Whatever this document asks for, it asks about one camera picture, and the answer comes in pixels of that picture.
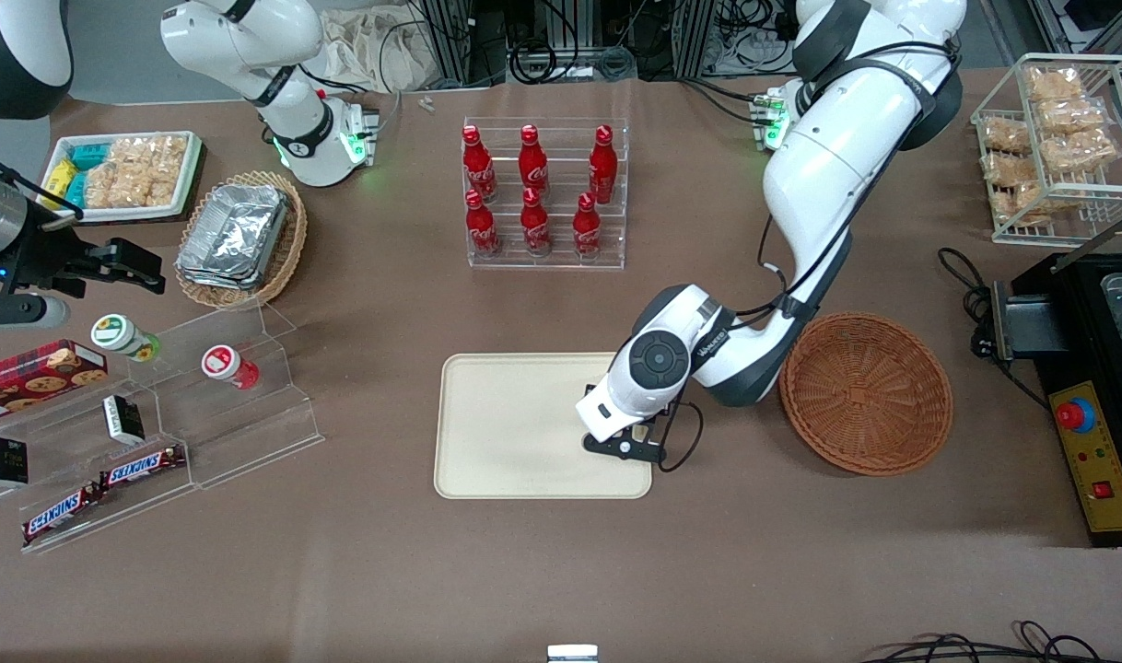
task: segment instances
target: small jar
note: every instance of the small jar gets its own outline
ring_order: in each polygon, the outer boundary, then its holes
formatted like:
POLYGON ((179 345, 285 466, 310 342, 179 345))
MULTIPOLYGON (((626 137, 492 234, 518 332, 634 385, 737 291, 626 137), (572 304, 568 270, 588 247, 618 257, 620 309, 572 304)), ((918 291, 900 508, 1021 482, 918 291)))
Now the small jar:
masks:
POLYGON ((250 389, 258 383, 258 365, 229 346, 213 346, 200 360, 204 375, 223 383, 231 383, 239 389, 250 389))
POLYGON ((103 351, 118 352, 132 361, 151 361, 160 352, 160 340, 141 331, 127 315, 103 315, 90 329, 90 339, 103 351))

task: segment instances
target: white tray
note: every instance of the white tray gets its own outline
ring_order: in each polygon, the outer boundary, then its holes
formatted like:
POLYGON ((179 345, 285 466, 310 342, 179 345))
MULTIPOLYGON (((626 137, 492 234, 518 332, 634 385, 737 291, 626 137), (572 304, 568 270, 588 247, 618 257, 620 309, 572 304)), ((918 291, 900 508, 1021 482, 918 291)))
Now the white tray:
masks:
MULTIPOLYGON (((90 210, 82 208, 82 223, 135 223, 140 221, 147 221, 148 219, 160 219, 165 215, 175 215, 181 213, 185 209, 185 203, 188 197, 188 190, 192 187, 193 175, 196 173, 196 163, 200 159, 200 142, 199 136, 193 133, 193 131, 145 131, 145 133, 98 133, 93 136, 67 136, 66 138, 57 139, 57 142, 53 147, 53 156, 49 158, 49 163, 46 164, 46 172, 42 176, 42 186, 46 184, 49 176, 53 175, 53 168, 56 164, 61 163, 70 154, 71 147, 77 146, 92 146, 95 142, 114 142, 119 138, 153 138, 154 136, 182 136, 188 139, 188 146, 185 147, 185 160, 181 164, 181 175, 177 176, 177 188, 173 193, 173 202, 167 205, 156 205, 151 208, 116 208, 116 209, 102 209, 102 210, 90 210)), ((70 215, 72 211, 56 209, 54 211, 58 215, 70 215)))
POLYGON ((461 353, 442 367, 434 488, 447 499, 636 499, 651 466, 582 449, 573 404, 614 352, 461 353))

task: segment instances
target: clear acrylic rack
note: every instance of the clear acrylic rack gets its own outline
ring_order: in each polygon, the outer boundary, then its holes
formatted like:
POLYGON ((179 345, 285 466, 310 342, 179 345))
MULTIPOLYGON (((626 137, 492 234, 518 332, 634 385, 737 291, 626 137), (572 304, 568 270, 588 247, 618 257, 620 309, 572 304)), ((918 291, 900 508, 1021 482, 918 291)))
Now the clear acrylic rack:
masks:
MULTIPOLYGON (((484 144, 495 162, 497 200, 488 208, 495 218, 502 252, 494 257, 476 255, 463 223, 467 259, 476 269, 597 269, 625 268, 627 256, 627 182, 631 156, 631 131, 625 119, 598 118, 467 118, 465 125, 480 129, 484 144), (535 125, 540 130, 541 147, 549 156, 549 234, 553 251, 549 256, 532 257, 524 243, 519 225, 523 206, 523 186, 519 182, 519 127, 535 125), (609 204, 598 205, 603 219, 601 250, 598 259, 578 260, 573 250, 573 215, 578 212, 578 196, 589 188, 589 153, 595 147, 595 129, 608 125, 615 129, 615 151, 619 171, 615 193, 609 204)), ((463 193, 470 187, 466 169, 461 169, 463 193)), ((467 213, 463 197, 459 197, 461 218, 467 213)))
MULTIPOLYGON (((98 480, 99 471, 173 444, 183 444, 188 459, 184 467, 116 487, 22 550, 44 553, 324 440, 312 400, 291 380, 278 341, 293 329, 275 307, 259 306, 257 300, 213 311, 157 334, 162 351, 156 360, 137 363, 111 353, 110 380, 0 418, 0 436, 28 446, 29 484, 0 488, 0 503, 19 510, 18 525, 98 480), (220 343, 258 366, 252 389, 204 377, 200 358, 220 343), (145 444, 127 448, 107 435, 102 398, 111 394, 139 406, 145 444)), ((19 527, 15 536, 22 541, 19 527)))

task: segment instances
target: brown wicker basket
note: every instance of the brown wicker basket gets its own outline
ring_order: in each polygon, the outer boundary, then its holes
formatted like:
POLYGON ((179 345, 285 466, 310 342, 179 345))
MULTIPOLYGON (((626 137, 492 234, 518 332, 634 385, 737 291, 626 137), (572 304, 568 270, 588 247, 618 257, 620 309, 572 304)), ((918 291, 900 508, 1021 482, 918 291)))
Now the brown wicker basket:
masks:
POLYGON ((779 390, 806 443, 859 475, 926 466, 954 418, 937 357, 908 329, 865 313, 809 324, 785 359, 779 390))
MULTIPOLYGON (((239 303, 255 296, 258 297, 258 302, 269 302, 283 292, 287 280, 291 280, 291 277, 295 275, 295 268, 300 265, 303 243, 307 239, 307 211, 303 208, 303 201, 300 200, 300 193, 296 192, 295 185, 287 182, 283 176, 275 175, 273 172, 241 173, 241 175, 229 177, 229 179, 224 181, 224 184, 270 185, 286 193, 286 219, 283 221, 284 225, 282 232, 279 232, 278 242, 275 243, 275 252, 270 254, 270 265, 267 265, 266 268, 266 282, 257 291, 215 288, 212 285, 200 285, 199 283, 186 280, 182 276, 181 270, 177 270, 177 280, 181 282, 181 288, 185 291, 185 295, 188 295, 190 300, 202 303, 205 306, 224 307, 239 305, 239 303)), ((210 193, 205 193, 203 201, 200 201, 193 208, 193 213, 188 218, 188 225, 185 227, 185 233, 181 238, 181 248, 187 242, 193 227, 196 225, 196 218, 199 218, 200 211, 203 210, 204 203, 213 196, 215 190, 217 187, 214 186, 210 190, 210 193)))

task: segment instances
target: brown table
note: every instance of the brown table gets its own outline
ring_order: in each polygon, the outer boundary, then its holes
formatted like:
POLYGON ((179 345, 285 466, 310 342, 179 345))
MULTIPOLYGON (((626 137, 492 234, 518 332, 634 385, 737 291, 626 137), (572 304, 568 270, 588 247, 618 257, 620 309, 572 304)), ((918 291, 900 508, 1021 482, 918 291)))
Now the brown table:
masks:
MULTIPOLYGON (((930 466, 852 477, 798 440, 778 398, 724 409, 692 387, 700 450, 644 499, 435 495, 452 353, 608 351, 663 286, 696 282, 737 307, 774 288, 754 264, 764 160, 699 96, 638 83, 439 93, 432 116, 406 104, 376 167, 301 191, 312 234, 277 305, 300 326, 292 369, 328 441, 36 558, 19 558, 17 512, 0 508, 0 661, 531 662, 562 642, 598 643, 609 662, 855 661, 930 630, 1011 645, 1017 618, 1122 659, 1122 551, 1084 546, 1049 417, 966 351, 962 288, 935 257, 951 245, 1011 278, 1047 252, 987 239, 966 117, 1001 75, 969 72, 956 125, 894 160, 824 301, 898 320, 948 370, 954 431, 930 466), (631 119, 624 273, 468 268, 461 119, 545 113, 631 119)), ((210 147, 203 187, 279 168, 245 102, 54 118, 56 136, 171 129, 210 147)), ((171 273, 178 232, 82 234, 156 248, 171 273)), ((769 255, 790 264, 781 238, 769 255)), ((149 329, 204 313, 174 283, 163 297, 91 285, 64 334, 117 307, 149 329)), ((0 356, 49 337, 0 334, 0 356)))

